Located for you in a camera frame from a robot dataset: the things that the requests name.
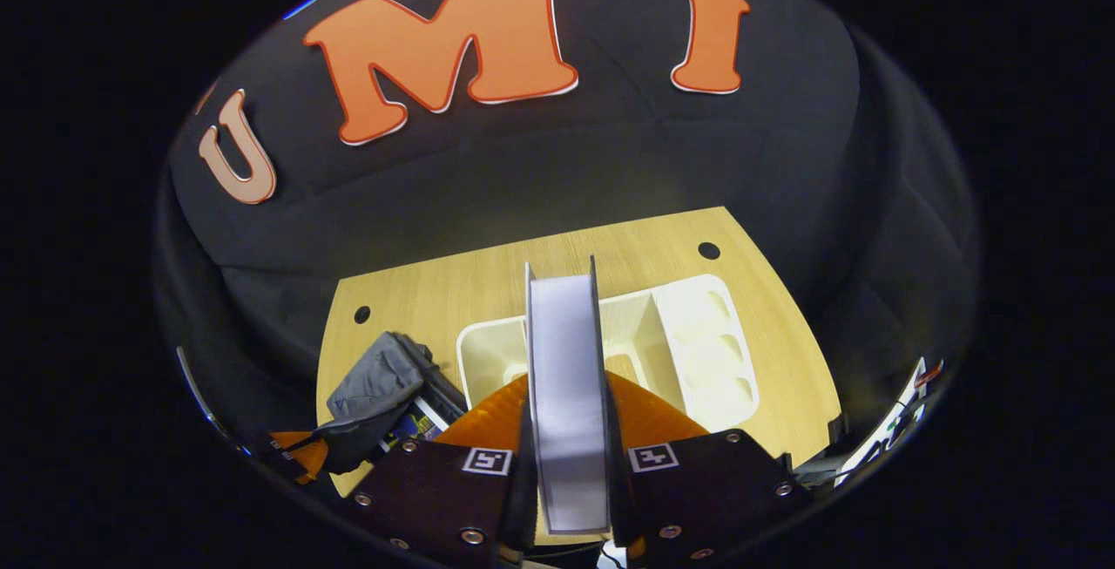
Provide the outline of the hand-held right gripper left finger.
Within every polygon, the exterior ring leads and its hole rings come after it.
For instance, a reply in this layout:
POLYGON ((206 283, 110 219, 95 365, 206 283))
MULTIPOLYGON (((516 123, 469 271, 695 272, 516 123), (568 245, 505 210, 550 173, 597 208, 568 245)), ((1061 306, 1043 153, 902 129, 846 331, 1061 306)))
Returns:
POLYGON ((527 378, 482 401, 438 438, 395 446, 345 502, 367 542, 410 568, 497 568, 537 525, 527 378))

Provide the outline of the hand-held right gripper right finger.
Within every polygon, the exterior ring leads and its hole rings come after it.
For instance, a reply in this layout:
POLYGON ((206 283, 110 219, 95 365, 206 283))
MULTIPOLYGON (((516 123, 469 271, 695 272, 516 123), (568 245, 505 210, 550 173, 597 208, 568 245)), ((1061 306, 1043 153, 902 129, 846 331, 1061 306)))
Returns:
POLYGON ((612 530, 632 568, 740 568, 815 498, 744 430, 704 430, 605 374, 612 530))

